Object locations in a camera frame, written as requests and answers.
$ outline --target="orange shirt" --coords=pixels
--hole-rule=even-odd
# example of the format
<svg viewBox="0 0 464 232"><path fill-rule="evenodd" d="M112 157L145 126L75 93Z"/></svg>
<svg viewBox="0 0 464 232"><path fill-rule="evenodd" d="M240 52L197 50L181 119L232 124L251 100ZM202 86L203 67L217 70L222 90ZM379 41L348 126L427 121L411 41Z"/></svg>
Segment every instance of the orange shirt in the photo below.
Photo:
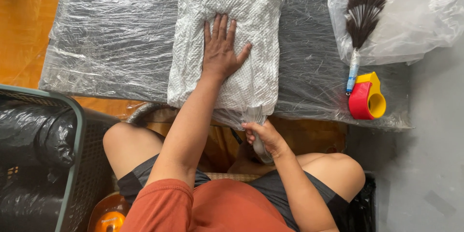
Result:
<svg viewBox="0 0 464 232"><path fill-rule="evenodd" d="M291 232L263 194L245 183L209 181L192 191L183 181L143 188L121 232Z"/></svg>

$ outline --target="wooden floor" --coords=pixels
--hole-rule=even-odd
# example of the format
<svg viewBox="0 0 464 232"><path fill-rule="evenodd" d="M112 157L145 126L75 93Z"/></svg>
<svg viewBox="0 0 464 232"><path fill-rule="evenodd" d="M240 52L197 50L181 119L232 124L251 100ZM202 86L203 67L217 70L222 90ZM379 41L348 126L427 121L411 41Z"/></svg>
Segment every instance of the wooden floor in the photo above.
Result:
<svg viewBox="0 0 464 232"><path fill-rule="evenodd" d="M0 0L0 83L37 88L48 33L58 0ZM139 101L74 97L82 106L124 120ZM315 120L283 120L270 117L295 154L342 152L346 126ZM148 128L166 135L169 121L150 120ZM238 143L227 127L211 126L205 148L211 172L225 172L235 161Z"/></svg>

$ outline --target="gray shorts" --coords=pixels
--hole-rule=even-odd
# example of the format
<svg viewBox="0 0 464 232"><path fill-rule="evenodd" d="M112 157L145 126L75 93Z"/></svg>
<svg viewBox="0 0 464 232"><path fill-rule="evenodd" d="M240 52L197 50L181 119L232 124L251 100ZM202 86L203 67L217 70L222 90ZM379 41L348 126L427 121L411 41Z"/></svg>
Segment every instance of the gray shorts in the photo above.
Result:
<svg viewBox="0 0 464 232"><path fill-rule="evenodd" d="M154 162L158 158L158 155L148 159L142 164L138 165L130 173L126 174L117 184L120 188L119 193L124 196L129 205L134 203L138 193L145 186L150 175L151 169ZM348 208L348 202L340 197L337 193L331 190L328 186L322 183L320 180L315 178L313 175L305 172L306 176L313 183L314 187L319 191L322 198L332 213L335 223L338 229L342 232L345 231L344 220L346 216L346 210ZM195 187L198 187L211 179L197 169L195 174ZM248 183L253 188L256 188L275 206L275 208L282 214L287 226L297 232L297 223L293 219L293 215L290 211L290 206L287 199L287 194L283 188L282 181L276 170L273 170L266 175L259 177L258 179Z"/></svg>

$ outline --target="plastic basket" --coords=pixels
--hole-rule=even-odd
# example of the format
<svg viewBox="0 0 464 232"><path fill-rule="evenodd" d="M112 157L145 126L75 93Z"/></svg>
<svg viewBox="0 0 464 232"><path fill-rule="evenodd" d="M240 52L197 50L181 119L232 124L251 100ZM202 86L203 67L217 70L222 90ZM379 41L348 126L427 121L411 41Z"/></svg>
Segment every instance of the plastic basket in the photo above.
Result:
<svg viewBox="0 0 464 232"><path fill-rule="evenodd" d="M32 104L71 107L77 116L75 163L69 169L63 203L55 232L87 230L94 206L105 195L110 166L103 136L119 119L82 108L74 99L52 92L0 84L0 99L17 99Z"/></svg>

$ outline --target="hand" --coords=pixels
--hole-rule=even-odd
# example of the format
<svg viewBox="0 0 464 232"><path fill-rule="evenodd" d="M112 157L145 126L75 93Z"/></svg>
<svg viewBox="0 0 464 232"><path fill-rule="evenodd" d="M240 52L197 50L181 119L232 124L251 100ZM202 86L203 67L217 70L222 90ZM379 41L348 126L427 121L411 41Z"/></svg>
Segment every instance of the hand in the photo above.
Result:
<svg viewBox="0 0 464 232"><path fill-rule="evenodd" d="M245 128L246 140L248 143L253 144L253 141L256 139L253 132L256 132L259 138L264 142L266 150L272 155L273 159L288 153L293 153L287 142L277 132L269 120L266 120L262 126L256 122L247 122L242 123L242 127Z"/></svg>
<svg viewBox="0 0 464 232"><path fill-rule="evenodd" d="M223 82L242 66L250 54L252 45L248 43L242 52L235 56L233 44L237 22L232 20L229 33L226 33L227 21L227 15L221 17L220 14L217 14L212 27L212 34L209 31L209 23L205 22L205 56L203 58L202 77L213 77Z"/></svg>

